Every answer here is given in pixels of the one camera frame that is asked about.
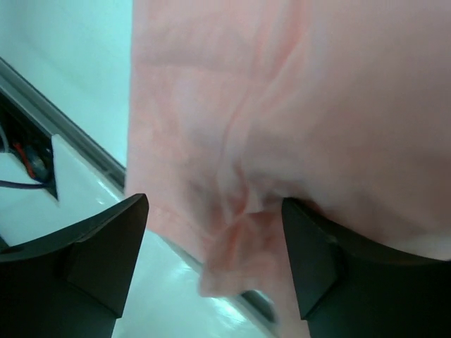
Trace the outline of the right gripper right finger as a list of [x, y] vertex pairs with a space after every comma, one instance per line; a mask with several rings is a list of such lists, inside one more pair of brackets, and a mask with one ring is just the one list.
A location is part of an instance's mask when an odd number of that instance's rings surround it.
[[312, 337], [449, 337], [450, 262], [392, 249], [285, 199], [301, 319]]

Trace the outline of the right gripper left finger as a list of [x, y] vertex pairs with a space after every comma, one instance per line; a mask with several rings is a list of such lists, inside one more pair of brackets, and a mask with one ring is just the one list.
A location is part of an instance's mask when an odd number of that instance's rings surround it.
[[2, 337], [111, 337], [147, 223], [145, 194], [1, 251]]

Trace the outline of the pink t shirt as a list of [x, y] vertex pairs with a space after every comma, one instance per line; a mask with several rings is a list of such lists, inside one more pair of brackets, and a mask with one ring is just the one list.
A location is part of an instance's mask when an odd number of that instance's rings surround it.
[[126, 191], [203, 265], [308, 337], [280, 205], [450, 257], [449, 1], [135, 1]]

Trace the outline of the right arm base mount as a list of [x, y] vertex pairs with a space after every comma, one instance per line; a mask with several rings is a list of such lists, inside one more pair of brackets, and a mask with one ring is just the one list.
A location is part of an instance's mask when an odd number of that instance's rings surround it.
[[57, 199], [51, 135], [5, 94], [1, 95], [1, 128], [8, 152], [19, 160], [36, 184], [43, 185]]

